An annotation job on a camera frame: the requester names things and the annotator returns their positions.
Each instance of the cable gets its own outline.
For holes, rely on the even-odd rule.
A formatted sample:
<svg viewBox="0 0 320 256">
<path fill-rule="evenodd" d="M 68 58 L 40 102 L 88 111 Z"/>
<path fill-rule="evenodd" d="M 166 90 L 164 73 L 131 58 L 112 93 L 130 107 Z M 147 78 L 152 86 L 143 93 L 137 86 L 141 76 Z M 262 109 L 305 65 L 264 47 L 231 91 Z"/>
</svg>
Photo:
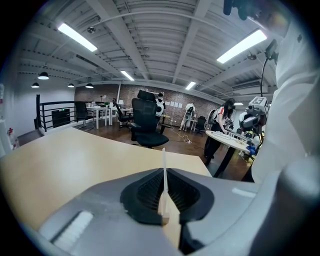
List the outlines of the cable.
<svg viewBox="0 0 320 256">
<path fill-rule="evenodd" d="M 187 139 L 184 139 L 183 142 L 188 143 L 188 144 L 192 143 L 192 141 L 189 139 L 188 135 L 182 134 L 182 136 L 181 136 L 179 133 L 174 131 L 175 128 L 172 126 L 172 124 L 170 124 L 170 125 L 171 125 L 170 131 L 174 132 L 175 134 L 178 134 L 180 138 L 185 138 L 185 136 L 187 137 Z"/>
<path fill-rule="evenodd" d="M 263 95 L 262 95 L 262 81 L 263 81 L 263 79 L 264 79 L 264 72 L 265 72 L 265 67 L 266 67 L 267 61 L 268 61 L 268 59 L 266 58 L 265 61 L 264 61 L 264 63 L 263 63 L 262 72 L 261 72 L 261 80 L 260 80 L 260 92 L 261 92 L 261 97 L 263 97 Z"/>
</svg>

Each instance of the black office chair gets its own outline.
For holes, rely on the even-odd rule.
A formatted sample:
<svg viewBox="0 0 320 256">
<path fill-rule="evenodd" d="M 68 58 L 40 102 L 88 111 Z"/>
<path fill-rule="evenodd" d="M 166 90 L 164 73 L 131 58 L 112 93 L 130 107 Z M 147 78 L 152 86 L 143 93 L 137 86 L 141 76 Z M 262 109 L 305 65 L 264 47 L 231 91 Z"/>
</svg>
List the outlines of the black office chair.
<svg viewBox="0 0 320 256">
<path fill-rule="evenodd" d="M 132 113 L 129 113 L 129 115 L 124 115 L 119 107 L 119 105 L 114 102 L 113 103 L 116 107 L 116 109 L 118 110 L 118 120 L 121 122 L 121 123 L 124 123 L 124 124 L 121 124 L 119 125 L 119 130 L 120 128 L 123 128 L 123 127 L 127 127 L 128 129 L 130 129 L 130 126 L 128 125 L 128 123 L 130 122 L 130 120 L 133 120 L 134 117 L 132 116 Z"/>
<path fill-rule="evenodd" d="M 95 117 L 93 115 L 93 112 L 91 115 L 89 115 L 86 103 L 83 101 L 76 101 L 74 102 L 74 105 L 75 105 L 75 111 L 76 111 L 75 120 L 76 122 L 78 122 L 79 120 L 82 120 L 82 123 L 83 123 L 83 125 L 78 129 L 85 127 L 86 126 L 85 120 L 89 120 L 89 119 L 92 119 L 92 127 L 90 127 L 90 129 L 88 130 L 93 129 L 95 126 Z"/>
<path fill-rule="evenodd" d="M 196 134 L 204 135 L 202 132 L 205 131 L 205 125 L 206 125 L 206 118 L 204 116 L 198 117 L 198 122 L 195 125 L 195 128 L 197 129 Z"/>
<path fill-rule="evenodd" d="M 157 103 L 153 93 L 140 90 L 138 98 L 132 99 L 134 122 L 131 123 L 131 140 L 137 141 L 141 146 L 157 147 L 169 141 L 162 133 L 162 127 L 170 127 L 159 123 L 161 131 L 157 132 L 158 119 L 156 118 Z"/>
</svg>

